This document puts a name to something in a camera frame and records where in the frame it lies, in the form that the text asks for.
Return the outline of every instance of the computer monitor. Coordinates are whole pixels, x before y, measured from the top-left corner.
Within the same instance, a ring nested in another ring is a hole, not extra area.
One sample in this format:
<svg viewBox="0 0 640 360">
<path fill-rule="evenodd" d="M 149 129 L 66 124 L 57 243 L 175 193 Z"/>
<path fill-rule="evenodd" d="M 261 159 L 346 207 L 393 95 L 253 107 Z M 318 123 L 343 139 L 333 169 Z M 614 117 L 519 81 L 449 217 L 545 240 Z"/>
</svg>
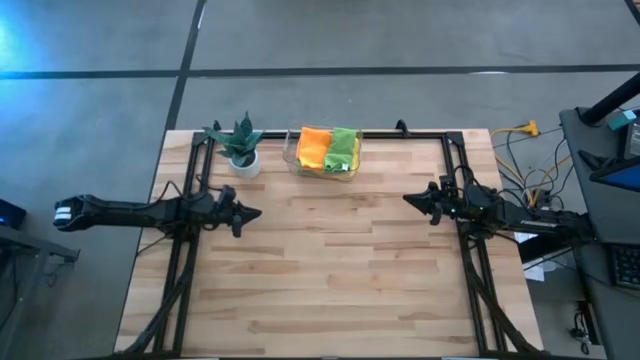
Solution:
<svg viewBox="0 0 640 360">
<path fill-rule="evenodd" d="M 640 156 L 591 173 L 591 181 L 640 192 Z"/>
</svg>

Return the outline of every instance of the wooden table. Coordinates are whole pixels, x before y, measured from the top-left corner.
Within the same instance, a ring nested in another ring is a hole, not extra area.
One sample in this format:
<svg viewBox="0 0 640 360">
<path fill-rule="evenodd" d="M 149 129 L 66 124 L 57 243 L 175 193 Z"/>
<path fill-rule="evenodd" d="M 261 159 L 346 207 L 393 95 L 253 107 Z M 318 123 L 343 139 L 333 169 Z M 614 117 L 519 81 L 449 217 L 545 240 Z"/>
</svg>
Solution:
<svg viewBox="0 0 640 360">
<path fill-rule="evenodd" d="M 154 198 L 167 181 L 183 183 L 192 133 L 167 133 Z M 463 133 L 476 178 L 500 187 L 488 131 Z M 242 203 L 264 213 L 240 239 L 226 226 L 202 233 L 182 355 L 477 355 L 454 222 L 430 226 L 401 198 L 446 173 L 441 144 L 365 141 L 350 183 L 292 175 L 282 146 L 259 145 L 262 172 L 253 180 L 214 157 L 210 183 L 234 186 Z M 145 230 L 140 246 L 161 235 Z M 542 348 L 517 247 L 497 237 L 487 246 L 500 305 Z M 116 350 L 159 307 L 170 248 L 163 241 L 136 260 Z M 485 308 L 483 317 L 492 338 Z"/>
</svg>

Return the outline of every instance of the plastic container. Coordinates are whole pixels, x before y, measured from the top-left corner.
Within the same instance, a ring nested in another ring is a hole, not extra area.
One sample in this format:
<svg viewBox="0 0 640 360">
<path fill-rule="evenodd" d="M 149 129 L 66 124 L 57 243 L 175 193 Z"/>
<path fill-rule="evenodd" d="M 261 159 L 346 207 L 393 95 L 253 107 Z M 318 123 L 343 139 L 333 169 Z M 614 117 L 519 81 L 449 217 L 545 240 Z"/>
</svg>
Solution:
<svg viewBox="0 0 640 360">
<path fill-rule="evenodd" d="M 325 128 L 320 126 L 303 125 L 307 128 L 316 130 L 328 130 L 333 131 L 333 128 Z M 284 150 L 282 157 L 294 175 L 310 176 L 321 179 L 338 180 L 338 181 L 351 181 L 356 175 L 358 168 L 360 167 L 361 150 L 362 150 L 362 130 L 356 130 L 356 139 L 358 139 L 358 163 L 355 167 L 350 168 L 347 171 L 327 171 L 323 169 L 310 169 L 300 165 L 300 161 L 297 158 L 298 141 L 300 140 L 300 128 L 292 128 L 287 131 L 287 137 L 284 140 Z"/>
</svg>

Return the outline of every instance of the green cloth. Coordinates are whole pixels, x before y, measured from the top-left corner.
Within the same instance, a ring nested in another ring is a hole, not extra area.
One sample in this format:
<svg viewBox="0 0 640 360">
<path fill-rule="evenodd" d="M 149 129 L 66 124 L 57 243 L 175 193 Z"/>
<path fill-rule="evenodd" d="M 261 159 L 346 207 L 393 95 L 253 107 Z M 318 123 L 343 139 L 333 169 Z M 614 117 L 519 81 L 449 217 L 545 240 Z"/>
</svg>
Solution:
<svg viewBox="0 0 640 360">
<path fill-rule="evenodd" d="M 353 146 L 356 142 L 356 131 L 335 128 L 331 134 L 331 144 L 324 156 L 324 170 L 342 172 L 351 170 L 353 162 Z"/>
</svg>

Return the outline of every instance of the concrete floor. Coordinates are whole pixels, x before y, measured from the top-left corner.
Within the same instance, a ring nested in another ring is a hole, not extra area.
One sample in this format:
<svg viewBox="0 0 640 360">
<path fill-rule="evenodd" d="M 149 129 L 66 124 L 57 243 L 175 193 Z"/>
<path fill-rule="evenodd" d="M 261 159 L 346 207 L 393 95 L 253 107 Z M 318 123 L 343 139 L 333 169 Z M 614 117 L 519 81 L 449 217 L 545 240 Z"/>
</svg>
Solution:
<svg viewBox="0 0 640 360">
<path fill-rule="evenodd" d="M 196 0 L 4 1 L 0 71 L 177 70 L 195 8 Z M 209 0 L 200 25 L 193 69 L 640 63 L 640 27 L 622 0 Z M 522 168 L 546 168 L 562 136 L 558 112 L 591 105 L 632 75 L 192 78 L 176 128 L 214 119 L 229 127 L 245 110 L 267 129 L 390 128 L 399 118 L 413 128 L 496 129 L 536 120 L 548 133 L 513 151 Z M 73 271 L 39 289 L 14 358 L 111 352 L 140 231 L 59 233 L 53 203 L 86 193 L 146 201 L 175 89 L 175 78 L 0 80 L 0 198 L 28 210 L 27 232 L 82 249 Z M 496 151 L 506 158 L 504 146 Z M 575 176 L 562 197 L 584 210 Z M 550 299 L 553 286 L 566 288 L 554 284 L 531 286 L 545 348 L 580 355 L 566 332 L 572 295 Z"/>
</svg>

